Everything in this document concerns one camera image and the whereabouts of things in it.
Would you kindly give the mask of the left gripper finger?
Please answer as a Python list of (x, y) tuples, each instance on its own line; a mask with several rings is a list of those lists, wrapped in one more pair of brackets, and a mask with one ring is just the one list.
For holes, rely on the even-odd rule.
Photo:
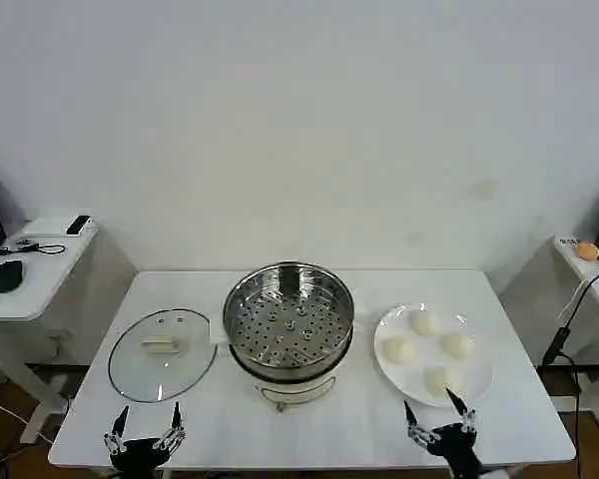
[(160, 450), (177, 450), (185, 437), (186, 432), (183, 425), (180, 403), (176, 401), (172, 415), (171, 427), (154, 444), (154, 448)]
[(130, 406), (126, 405), (119, 416), (114, 420), (110, 433), (104, 434), (104, 444), (110, 453), (123, 453), (127, 450), (123, 440), (123, 434)]

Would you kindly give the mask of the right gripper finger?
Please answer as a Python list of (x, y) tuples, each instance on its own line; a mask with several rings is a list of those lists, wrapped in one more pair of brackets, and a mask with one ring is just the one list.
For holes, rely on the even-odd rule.
[(408, 437), (419, 446), (431, 446), (439, 441), (439, 436), (433, 431), (422, 428), (406, 400), (403, 400)]
[(463, 433), (475, 433), (475, 410), (469, 409), (464, 401), (451, 389), (445, 389), (451, 403), (461, 417), (461, 431)]

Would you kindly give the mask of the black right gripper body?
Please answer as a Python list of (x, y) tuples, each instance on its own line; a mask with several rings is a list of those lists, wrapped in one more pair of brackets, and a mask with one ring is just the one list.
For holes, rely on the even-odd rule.
[(426, 446), (427, 452), (444, 458), (451, 472), (481, 471), (481, 462), (473, 450), (477, 436), (475, 430), (461, 423), (452, 423), (434, 428), (430, 434), (432, 439)]

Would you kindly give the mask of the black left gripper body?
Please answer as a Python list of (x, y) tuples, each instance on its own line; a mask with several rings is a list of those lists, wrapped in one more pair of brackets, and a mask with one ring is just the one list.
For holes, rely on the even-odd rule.
[(110, 455), (112, 465), (121, 472), (152, 472), (170, 459), (169, 450), (158, 442), (156, 437), (125, 441), (124, 452)]

